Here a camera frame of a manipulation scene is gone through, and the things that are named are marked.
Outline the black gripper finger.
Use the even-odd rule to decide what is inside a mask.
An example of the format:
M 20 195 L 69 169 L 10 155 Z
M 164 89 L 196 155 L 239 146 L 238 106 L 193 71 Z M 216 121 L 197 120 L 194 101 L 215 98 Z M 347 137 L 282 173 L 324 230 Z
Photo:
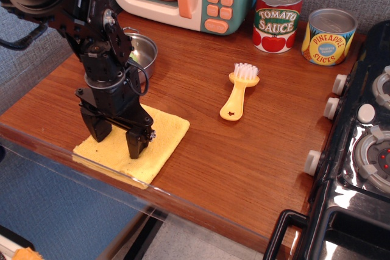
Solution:
M 150 139 L 145 131 L 130 129 L 126 131 L 126 141 L 131 159 L 137 159 L 140 153 L 149 145 Z
M 101 115 L 87 109 L 80 108 L 82 119 L 95 141 L 103 141 L 112 131 L 112 125 L 102 118 Z

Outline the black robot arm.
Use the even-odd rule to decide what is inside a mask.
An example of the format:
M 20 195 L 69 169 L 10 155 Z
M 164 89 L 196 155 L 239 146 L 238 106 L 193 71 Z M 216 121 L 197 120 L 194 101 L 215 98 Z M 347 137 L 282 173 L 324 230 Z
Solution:
M 124 129 L 129 155 L 138 158 L 155 137 L 153 119 L 140 105 L 149 85 L 140 82 L 144 70 L 131 58 L 132 39 L 109 1 L 1 0 L 1 6 L 37 25 L 17 41 L 1 41 L 3 47 L 22 51 L 48 28 L 67 40 L 85 70 L 87 87 L 76 94 L 92 137 L 103 141 L 113 127 Z

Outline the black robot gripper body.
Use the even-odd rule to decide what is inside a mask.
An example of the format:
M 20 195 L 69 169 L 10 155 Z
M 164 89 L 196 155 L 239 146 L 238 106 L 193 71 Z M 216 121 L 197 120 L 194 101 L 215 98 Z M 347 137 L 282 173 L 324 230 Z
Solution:
M 141 106 L 144 95 L 138 74 L 120 74 L 112 82 L 92 81 L 85 77 L 88 86 L 76 90 L 79 106 L 99 114 L 113 126 L 126 131 L 140 129 L 155 138 L 151 115 Z

